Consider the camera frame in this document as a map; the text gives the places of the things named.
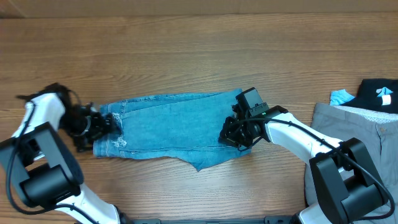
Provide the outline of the light blue denim jeans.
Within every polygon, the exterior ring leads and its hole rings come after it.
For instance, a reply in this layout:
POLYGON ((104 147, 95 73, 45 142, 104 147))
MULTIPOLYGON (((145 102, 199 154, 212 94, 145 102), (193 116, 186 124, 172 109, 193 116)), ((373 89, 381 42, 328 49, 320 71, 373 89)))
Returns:
POLYGON ((225 119, 242 91, 152 95, 101 105, 121 134, 96 140, 96 157, 172 157, 202 170, 246 155, 219 142, 225 119))

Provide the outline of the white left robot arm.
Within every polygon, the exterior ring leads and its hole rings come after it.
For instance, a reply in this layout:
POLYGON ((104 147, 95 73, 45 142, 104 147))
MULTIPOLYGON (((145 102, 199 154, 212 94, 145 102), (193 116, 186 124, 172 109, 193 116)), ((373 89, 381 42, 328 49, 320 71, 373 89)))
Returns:
POLYGON ((6 196, 20 213, 66 213, 78 223, 130 223, 130 218, 101 200, 85 183, 81 167, 58 135, 63 129, 79 152, 122 131, 111 114, 93 105, 72 103, 74 92, 53 83, 31 95, 21 95, 25 115, 17 131, 1 142, 1 165, 6 172, 6 196))

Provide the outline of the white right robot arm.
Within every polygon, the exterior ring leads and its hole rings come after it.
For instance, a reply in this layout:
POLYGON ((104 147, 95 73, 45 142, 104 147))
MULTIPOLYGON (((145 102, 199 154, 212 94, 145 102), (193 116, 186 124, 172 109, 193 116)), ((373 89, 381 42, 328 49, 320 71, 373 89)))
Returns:
POLYGON ((226 118, 220 142, 243 152, 264 139, 310 167, 317 202, 294 215, 291 223, 354 223, 394 214, 394 198, 362 141, 324 135, 287 109, 270 108, 255 88, 238 94, 236 101, 235 115, 226 118))

